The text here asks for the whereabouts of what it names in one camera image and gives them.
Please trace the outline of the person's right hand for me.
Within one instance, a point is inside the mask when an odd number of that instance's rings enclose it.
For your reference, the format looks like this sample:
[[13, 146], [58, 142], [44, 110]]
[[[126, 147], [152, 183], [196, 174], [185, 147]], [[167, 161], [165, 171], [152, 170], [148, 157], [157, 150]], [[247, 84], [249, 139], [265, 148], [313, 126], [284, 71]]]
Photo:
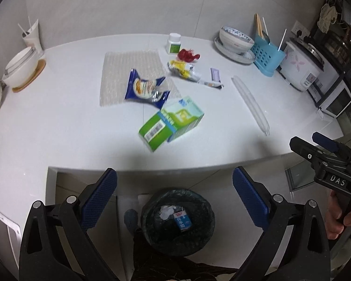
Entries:
[[328, 239], [335, 240], [344, 231], [345, 227], [351, 227], [351, 212], [346, 215], [342, 223], [338, 220], [342, 216], [342, 209], [335, 191], [331, 191], [328, 199], [328, 208], [325, 214], [325, 229]]

